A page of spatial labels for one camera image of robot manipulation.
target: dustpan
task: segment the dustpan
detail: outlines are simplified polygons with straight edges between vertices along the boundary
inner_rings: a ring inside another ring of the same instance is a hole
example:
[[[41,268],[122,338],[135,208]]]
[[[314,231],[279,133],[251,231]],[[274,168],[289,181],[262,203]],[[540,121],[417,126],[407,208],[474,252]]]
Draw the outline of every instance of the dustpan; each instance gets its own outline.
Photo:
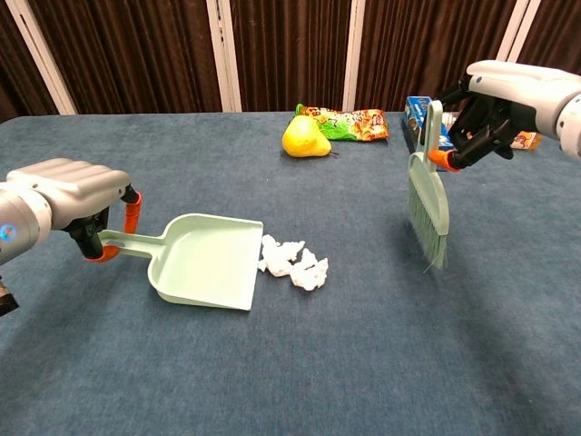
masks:
[[[178,216],[161,236],[104,230],[103,244],[151,258],[147,275],[167,302],[249,311],[263,224],[202,213]]]

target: broom bristles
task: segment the broom bristles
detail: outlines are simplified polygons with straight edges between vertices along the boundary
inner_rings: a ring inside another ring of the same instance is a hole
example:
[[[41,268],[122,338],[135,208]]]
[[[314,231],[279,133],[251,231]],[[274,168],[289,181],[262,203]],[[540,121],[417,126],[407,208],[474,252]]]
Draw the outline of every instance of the broom bristles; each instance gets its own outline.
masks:
[[[444,266],[446,257],[447,235],[440,235],[434,227],[434,223],[429,217],[429,213],[421,201],[421,197],[414,186],[409,181],[408,208],[411,225],[416,233],[422,250],[429,260],[429,266],[441,268]]]

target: table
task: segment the table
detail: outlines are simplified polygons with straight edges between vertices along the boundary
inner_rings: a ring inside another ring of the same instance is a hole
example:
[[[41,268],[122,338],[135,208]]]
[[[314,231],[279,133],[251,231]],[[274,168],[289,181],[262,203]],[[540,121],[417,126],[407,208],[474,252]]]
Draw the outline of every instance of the table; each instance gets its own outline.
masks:
[[[129,173],[140,233],[182,213],[260,220],[330,262],[315,292],[257,272],[250,312],[217,310],[53,232],[0,271],[21,305],[0,319],[0,434],[579,434],[579,162],[544,139],[443,173],[448,267],[426,270],[401,116],[389,143],[305,160],[281,151],[290,113],[0,125],[1,174],[59,156]]]

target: broom handle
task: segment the broom handle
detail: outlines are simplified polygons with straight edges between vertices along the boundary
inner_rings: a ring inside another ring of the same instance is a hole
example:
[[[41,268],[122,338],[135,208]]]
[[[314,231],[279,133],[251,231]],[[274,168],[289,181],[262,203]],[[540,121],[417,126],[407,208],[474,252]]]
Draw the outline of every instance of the broom handle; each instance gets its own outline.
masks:
[[[439,134],[442,129],[442,102],[434,100],[428,105],[426,115],[426,146],[424,147],[424,164],[430,173],[436,172],[436,164],[428,159],[430,150],[439,148]]]

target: blue light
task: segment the blue light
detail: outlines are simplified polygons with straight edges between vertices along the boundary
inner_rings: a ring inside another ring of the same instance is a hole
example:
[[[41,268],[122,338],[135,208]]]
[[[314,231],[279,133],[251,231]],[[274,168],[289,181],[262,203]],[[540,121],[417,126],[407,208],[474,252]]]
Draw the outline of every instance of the blue light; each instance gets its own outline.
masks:
[[[16,228],[12,224],[3,224],[0,226],[0,239],[10,243],[16,238]]]

